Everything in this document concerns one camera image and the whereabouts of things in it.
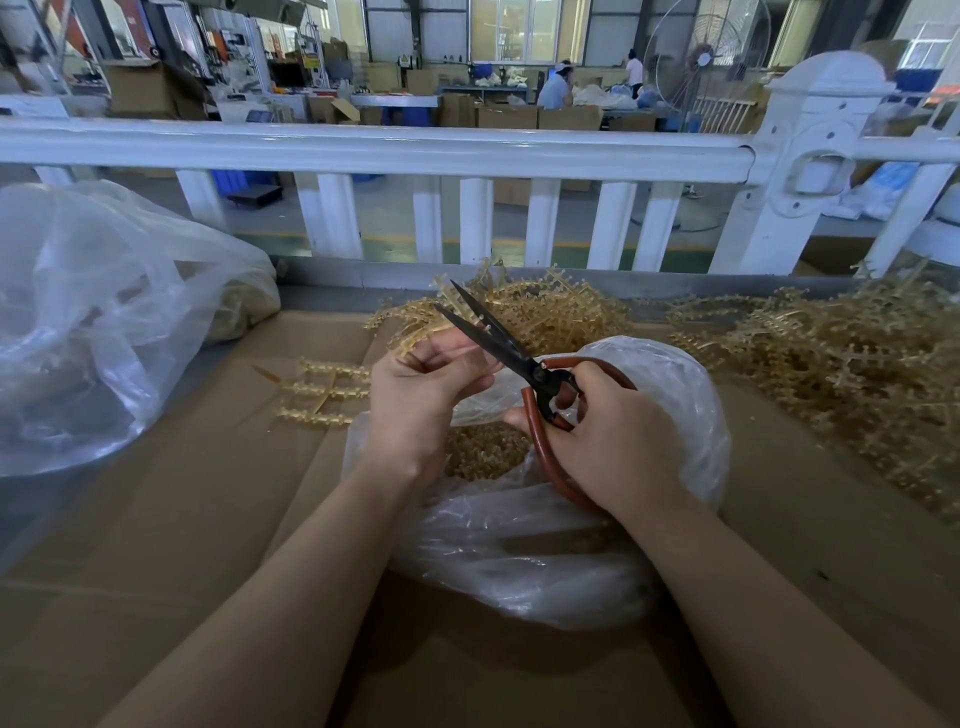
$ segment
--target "white railing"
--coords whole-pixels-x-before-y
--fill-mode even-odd
[[[227,218],[207,170],[292,171],[313,254],[355,260],[364,254],[350,175],[414,175],[417,255],[425,263],[442,261],[441,177],[460,178],[463,263],[491,255],[492,179],[532,178],[527,266],[551,259],[561,180],[600,180],[588,268],[605,270],[619,264],[637,184],[652,182],[633,266],[651,272],[660,269],[684,183],[725,182],[742,189],[710,272],[789,275],[821,208],[857,160],[914,160],[924,166],[864,267],[884,273],[960,163],[960,114],[942,132],[862,137],[893,88],[875,61],[854,52],[809,59],[771,90],[762,126],[751,135],[0,117],[0,163],[31,164],[52,184],[72,182],[71,168],[85,165],[175,169],[193,216],[221,230]]]
[[[756,101],[698,96],[692,113],[700,117],[700,133],[740,133]]]

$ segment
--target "red scissor handle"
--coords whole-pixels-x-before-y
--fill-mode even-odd
[[[624,389],[636,389],[634,383],[623,372],[603,359],[596,359],[592,356],[555,356],[552,359],[543,359],[542,363],[547,369],[572,369],[583,361],[592,361],[603,370],[604,374]],[[557,456],[553,454],[553,448],[550,447],[550,441],[546,437],[546,428],[543,426],[543,417],[537,407],[537,394],[533,388],[525,387],[520,394],[523,396],[523,407],[527,412],[527,422],[530,424],[530,436],[534,441],[534,452],[537,454],[537,459],[540,461],[540,466],[546,476],[553,483],[553,487],[560,491],[567,500],[580,507],[596,513],[604,513],[605,511],[590,500],[580,488],[571,484],[570,476],[566,474],[560,461],[557,460]],[[554,416],[551,424],[567,432],[573,429],[573,425],[559,413]]]

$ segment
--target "green floor stripe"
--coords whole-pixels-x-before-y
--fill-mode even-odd
[[[247,242],[261,248],[270,255],[310,255],[310,246],[305,237],[294,235],[269,235],[241,233]],[[416,263],[417,245],[409,242],[389,242],[383,240],[363,241],[364,259],[376,262]],[[628,248],[620,257],[620,270],[629,271],[634,264],[636,250]],[[558,245],[553,249],[553,263],[561,268],[586,268],[589,248]],[[516,242],[493,241],[494,260],[503,258],[508,266],[523,265],[523,246]],[[660,270],[664,273],[706,273],[713,251],[668,250],[663,256]],[[460,243],[444,243],[444,263],[460,262]]]

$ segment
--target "scissors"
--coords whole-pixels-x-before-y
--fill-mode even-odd
[[[493,314],[473,298],[463,286],[458,285],[454,281],[451,281],[451,283],[453,283],[453,287],[457,293],[460,294],[473,311],[473,314],[480,322],[480,326],[470,323],[439,304],[435,307],[453,326],[466,334],[474,344],[496,357],[507,369],[522,376],[529,385],[524,387],[521,392],[523,396],[523,408],[527,414],[527,422],[530,424],[530,435],[534,441],[534,452],[537,454],[540,466],[550,479],[550,482],[554,488],[568,500],[590,511],[603,512],[600,506],[590,500],[580,488],[573,484],[569,475],[564,471],[560,461],[557,460],[553,449],[550,447],[549,440],[547,440],[544,421],[566,432],[573,429],[573,423],[559,412],[556,412],[550,403],[560,394],[564,385],[570,387],[575,395],[579,395],[580,397],[584,395],[583,390],[577,386],[576,377],[568,371],[581,362],[593,362],[621,387],[626,389],[636,389],[636,387],[630,379],[614,367],[613,364],[592,356],[554,356],[543,359],[542,361],[537,361],[537,359],[496,320]]]

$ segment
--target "cardboard box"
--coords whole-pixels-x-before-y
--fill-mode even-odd
[[[445,93],[440,98],[440,126],[473,129],[477,125],[475,99],[468,93]]]
[[[372,364],[394,331],[374,337],[367,318],[283,311],[255,328],[199,391],[113,456],[4,574],[5,726],[95,725],[323,502],[339,478],[346,431],[278,423],[276,387],[252,365],[294,377],[301,356]],[[635,335],[669,332],[651,325]],[[718,391],[733,443],[726,522],[957,721],[960,542],[763,396],[732,382]],[[299,724],[282,707],[277,714]],[[387,573],[326,724],[638,721],[732,726],[669,598],[636,626],[561,632]]]
[[[335,96],[308,96],[310,118],[315,124],[359,124],[360,109]]]
[[[538,129],[597,132],[603,121],[600,107],[571,107],[570,109],[540,109]],[[590,180],[564,180],[561,189],[589,192]]]
[[[365,127],[379,127],[383,125],[383,108],[361,107],[360,123]]]
[[[407,71],[407,90],[414,96],[433,96],[437,93],[437,72],[420,68]]]
[[[206,88],[186,71],[162,61],[105,61],[102,67],[110,116],[206,121]]]
[[[477,110],[480,129],[536,129],[538,108],[508,104],[484,106]],[[493,201],[501,205],[530,205],[530,180],[497,177],[493,180]]]
[[[331,38],[329,42],[324,41],[324,62],[333,63],[335,61],[346,61],[350,57],[347,44],[338,37]]]
[[[652,111],[630,116],[615,116],[610,120],[611,132],[655,132],[656,130],[657,115]]]

